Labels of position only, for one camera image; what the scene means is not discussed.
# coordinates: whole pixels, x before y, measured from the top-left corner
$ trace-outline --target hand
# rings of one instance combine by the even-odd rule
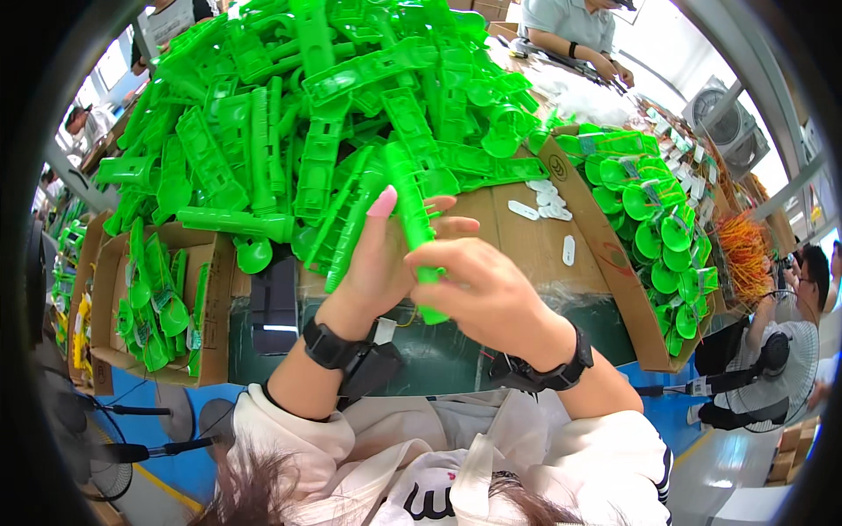
[[[614,67],[614,64],[611,64],[611,61],[602,56],[600,53],[594,53],[594,55],[588,60],[591,64],[593,64],[594,69],[597,73],[599,73],[600,77],[604,78],[608,82],[614,80],[617,70]]]
[[[617,74],[620,75],[620,80],[626,84],[626,88],[634,88],[634,73],[630,72],[620,64],[617,64],[615,68],[617,70]]]
[[[407,297],[414,284],[412,272],[403,262],[407,245],[400,221],[397,217],[389,219],[396,202],[397,192],[389,185],[368,211],[348,273],[336,291],[325,300],[326,307],[331,310],[340,306],[337,311],[353,315],[354,324],[364,325],[366,332],[370,322]],[[429,213],[443,211],[455,205],[456,198],[433,197],[424,204],[434,205]],[[439,217],[430,224],[437,236],[479,230],[479,221],[468,217]]]
[[[807,409],[812,411],[822,400],[826,400],[829,396],[829,385],[820,381],[813,382],[813,392],[810,393],[810,397],[807,399]]]
[[[798,286],[797,280],[798,278],[795,277],[795,273],[791,268],[784,268],[784,281],[786,281],[786,284],[795,289]]]
[[[573,357],[573,326],[550,310],[511,259],[478,238],[427,243],[411,267],[444,267],[448,280],[418,284],[411,297],[444,312],[470,339],[548,371]]]

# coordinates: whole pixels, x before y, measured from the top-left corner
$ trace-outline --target pile of green plastic parts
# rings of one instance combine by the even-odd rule
[[[187,252],[170,251],[153,232],[143,239],[143,219],[135,218],[129,235],[129,262],[125,278],[128,294],[119,299],[117,333],[126,350],[156,371],[189,349],[187,372],[199,375],[202,308],[205,304],[209,263],[199,267],[193,312],[184,304]]]
[[[105,230],[175,216],[230,232],[250,274],[290,243],[331,292],[387,184],[414,249],[434,237],[424,199],[547,178],[512,156],[527,139],[540,148],[553,123],[533,115],[525,77],[490,60],[485,25],[445,0],[233,4],[155,61],[117,141],[125,155],[96,176],[121,184]]]
[[[585,124],[578,136],[557,141],[588,181],[647,290],[669,353],[678,356],[684,340],[696,337],[706,296],[719,282],[717,268],[705,267],[711,242],[657,140]]]

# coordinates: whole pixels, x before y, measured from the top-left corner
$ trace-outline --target green table surface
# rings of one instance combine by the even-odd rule
[[[299,302],[299,327],[316,313],[320,303],[321,300]],[[564,316],[585,330],[594,348],[613,365],[635,361],[632,341],[616,303],[604,298],[584,303],[568,306]],[[406,323],[412,310],[409,305],[401,305],[385,317]],[[239,299],[232,309],[230,327],[228,381],[241,385],[266,381],[284,356],[254,352],[248,299]],[[396,329],[392,342],[400,351],[404,366],[372,396],[432,396],[494,389],[488,381],[492,360],[480,351],[490,356],[497,353],[462,334],[452,321],[427,326],[416,316],[408,327]]]

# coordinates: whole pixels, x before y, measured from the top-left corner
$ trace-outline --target cardboard box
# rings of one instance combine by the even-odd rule
[[[486,22],[498,22],[506,19],[510,0],[474,0],[472,11],[480,13]]]
[[[556,132],[564,135],[577,135],[578,125],[557,128]],[[605,214],[594,201],[588,185],[579,176],[567,155],[555,141],[547,141],[539,156],[551,173],[550,180],[558,188],[558,193],[568,202],[568,210],[573,212],[573,220],[584,234],[590,251],[602,270],[614,301],[626,325],[631,344],[635,349],[637,362],[641,369],[676,373],[684,367],[695,351],[711,323],[716,308],[713,295],[707,296],[709,314],[702,318],[696,338],[685,340],[678,356],[671,356],[663,342],[658,321],[652,310],[646,290],[637,278],[629,263],[626,252],[620,244],[614,229],[605,218]]]
[[[148,227],[144,237],[154,231],[170,251],[187,251],[187,272],[184,281],[184,304],[193,310],[199,268],[210,261],[202,323],[200,375],[189,376],[185,355],[167,367],[153,373],[125,351],[116,333],[114,313],[118,301],[125,298],[125,266],[128,263],[129,233],[106,242],[99,251],[97,272],[93,277],[93,310],[91,312],[91,354],[124,369],[133,375],[151,378],[165,384],[199,385],[221,384],[228,381],[228,312],[231,306],[232,273],[235,267],[234,246],[228,236],[212,231],[188,230],[181,223],[167,223],[158,228]]]
[[[473,0],[447,0],[447,7],[457,11],[471,11]]]
[[[109,235],[103,231],[103,223],[111,215],[111,210],[106,210],[88,222],[85,239],[82,241],[82,250],[79,253],[76,278],[73,280],[73,297],[70,303],[70,313],[67,317],[67,372],[70,375],[70,379],[76,385],[82,385],[82,371],[73,366],[72,356],[76,316],[79,312],[79,304],[82,301],[82,292],[85,290],[85,283],[93,277],[93,263],[99,255],[99,246],[103,241],[109,239]],[[91,365],[93,366],[93,392],[87,394],[113,395],[114,387],[111,385],[111,368],[107,364],[103,364],[95,356],[91,357]],[[81,387],[80,391],[87,392],[88,388]]]
[[[514,22],[492,22],[487,31],[491,36],[502,35],[509,42],[518,38],[518,25]]]

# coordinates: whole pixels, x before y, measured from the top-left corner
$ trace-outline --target white shirt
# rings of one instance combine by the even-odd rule
[[[588,523],[669,524],[662,504],[669,490],[672,453],[638,412],[568,422],[548,431],[536,400],[519,391],[496,391],[499,408],[452,407],[422,397],[365,398],[329,422],[295,417],[274,405],[260,385],[242,393],[233,415],[237,442],[258,452],[295,452],[299,500],[284,516],[298,524],[512,524],[523,520],[488,487],[503,472]],[[469,397],[462,398],[471,402]],[[466,413],[485,433],[468,448],[449,449],[458,429],[445,429],[443,412]]]
[[[588,12],[584,0],[523,0],[518,36],[528,39],[529,28],[553,33],[600,53],[611,53],[614,15],[607,9]]]

